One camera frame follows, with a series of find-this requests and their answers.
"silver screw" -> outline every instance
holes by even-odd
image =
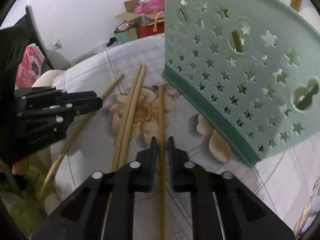
[[[133,168],[133,169],[136,169],[136,168],[141,166],[141,163],[140,162],[136,162],[136,161],[135,162],[130,162],[129,166],[131,168]]]
[[[91,177],[93,177],[94,179],[101,179],[103,176],[103,173],[101,171],[95,171],[94,173],[92,173]]]
[[[57,116],[57,117],[56,117],[56,121],[57,121],[58,123],[63,122],[63,117],[62,117],[62,116]]]
[[[194,162],[186,162],[186,163],[183,164],[183,166],[184,166],[185,168],[187,168],[187,169],[192,169],[192,168],[193,168],[194,166],[196,166],[196,165],[195,165]]]
[[[230,171],[225,171],[221,174],[221,176],[224,179],[232,179],[233,178],[233,174]]]

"green plastic basket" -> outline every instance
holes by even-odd
[[[278,0],[165,0],[163,76],[248,166],[319,130],[320,35]]]

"pink plastic bag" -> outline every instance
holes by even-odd
[[[144,5],[138,5],[134,9],[134,13],[137,14],[151,14],[164,11],[164,4],[159,0],[151,0]]]
[[[15,88],[31,87],[41,75],[43,61],[44,55],[36,44],[27,46],[18,67]]]

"white wall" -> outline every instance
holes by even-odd
[[[17,0],[1,28],[15,24],[25,14],[25,5],[31,5],[45,48],[52,51],[52,43],[60,39],[62,49],[48,56],[55,67],[58,64],[61,68],[59,65],[76,60],[114,36],[115,27],[121,23],[115,15],[125,11],[124,1]]]

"dark green basket base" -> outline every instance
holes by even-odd
[[[167,65],[162,72],[169,81],[205,118],[248,167],[253,167],[261,159],[238,131],[204,97]]]

